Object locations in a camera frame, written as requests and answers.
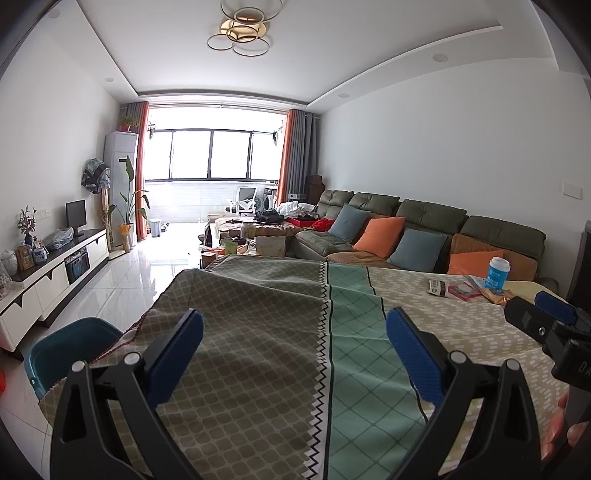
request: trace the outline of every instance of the blue pillow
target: blue pillow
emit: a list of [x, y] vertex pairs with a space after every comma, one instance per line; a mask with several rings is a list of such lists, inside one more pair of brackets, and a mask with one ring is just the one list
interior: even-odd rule
[[406, 229], [387, 262], [403, 270], [432, 272], [447, 235]]
[[351, 243], [367, 220], [369, 212], [352, 207], [348, 203], [343, 205], [329, 233]]

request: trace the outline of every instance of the orange curtain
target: orange curtain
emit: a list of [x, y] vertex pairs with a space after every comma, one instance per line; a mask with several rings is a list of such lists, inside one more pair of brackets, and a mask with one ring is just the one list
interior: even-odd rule
[[[135, 160], [135, 190], [144, 189], [144, 140], [148, 131], [148, 114], [150, 112], [150, 104], [148, 102], [130, 103], [127, 106], [128, 115], [135, 113], [136, 118], [139, 119], [137, 127], [132, 128], [131, 131], [138, 134], [138, 154]], [[142, 198], [144, 192], [138, 192], [135, 196], [135, 231], [137, 233], [138, 241], [146, 238], [146, 220], [137, 211], [138, 208], [145, 208], [145, 202]]]
[[283, 140], [283, 153], [281, 154], [281, 171], [279, 173], [279, 186], [277, 189], [276, 205], [283, 203], [287, 200], [287, 172], [289, 167], [289, 157], [291, 152], [291, 134], [294, 128], [294, 118], [296, 117], [296, 111], [290, 110], [287, 114], [287, 120], [285, 122], [285, 132]]

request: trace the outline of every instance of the window frame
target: window frame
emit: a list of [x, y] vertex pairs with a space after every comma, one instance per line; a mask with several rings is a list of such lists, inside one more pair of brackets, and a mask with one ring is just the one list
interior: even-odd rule
[[[167, 179], [146, 179], [144, 180], [146, 183], [154, 183], [154, 182], [162, 182], [162, 181], [235, 181], [235, 182], [257, 182], [257, 183], [265, 183], [268, 181], [276, 181], [276, 180], [268, 180], [268, 179], [253, 179], [251, 178], [251, 167], [252, 167], [252, 136], [254, 134], [264, 134], [264, 135], [272, 135], [273, 132], [263, 132], [260, 130], [235, 130], [231, 128], [163, 128], [154, 130], [154, 133], [160, 132], [171, 132], [172, 135], [170, 137], [170, 151], [168, 153], [168, 178]], [[207, 158], [207, 177], [205, 178], [186, 178], [186, 179], [177, 179], [172, 178], [172, 169], [173, 169], [173, 145], [174, 145], [174, 133], [175, 132], [210, 132], [209, 137], [209, 156]], [[235, 133], [247, 133], [249, 134], [248, 137], [248, 156], [246, 158], [246, 177], [238, 177], [238, 178], [220, 178], [220, 177], [212, 177], [212, 152], [213, 152], [213, 135], [215, 132], [235, 132]]]

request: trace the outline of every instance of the screw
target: screw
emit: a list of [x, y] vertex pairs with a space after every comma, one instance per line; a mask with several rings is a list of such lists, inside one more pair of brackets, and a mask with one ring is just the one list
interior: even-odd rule
[[131, 352], [125, 355], [123, 361], [125, 362], [125, 365], [135, 365], [137, 362], [139, 362], [140, 358], [141, 357], [139, 356], [138, 352]]
[[84, 360], [76, 360], [72, 364], [72, 371], [74, 373], [82, 372], [82, 370], [84, 369], [84, 366], [85, 365], [86, 365], [86, 363], [84, 362]]
[[519, 369], [521, 368], [521, 365], [519, 364], [519, 362], [517, 360], [515, 360], [514, 358], [509, 358], [509, 360], [507, 360], [507, 366], [516, 372], [518, 372]]
[[454, 362], [455, 364], [462, 364], [466, 362], [466, 360], [468, 360], [468, 357], [466, 355], [458, 351], [452, 352], [450, 358], [452, 359], [452, 362]]

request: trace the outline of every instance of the window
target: window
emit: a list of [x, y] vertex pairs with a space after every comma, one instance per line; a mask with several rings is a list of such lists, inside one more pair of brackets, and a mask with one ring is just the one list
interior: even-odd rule
[[206, 179], [210, 139], [210, 132], [174, 132], [170, 177], [172, 179]]
[[150, 121], [156, 130], [145, 140], [144, 178], [278, 180], [283, 120], [280, 113], [231, 108], [154, 108]]
[[212, 178], [248, 178], [248, 147], [251, 135], [247, 132], [214, 132], [212, 148]]

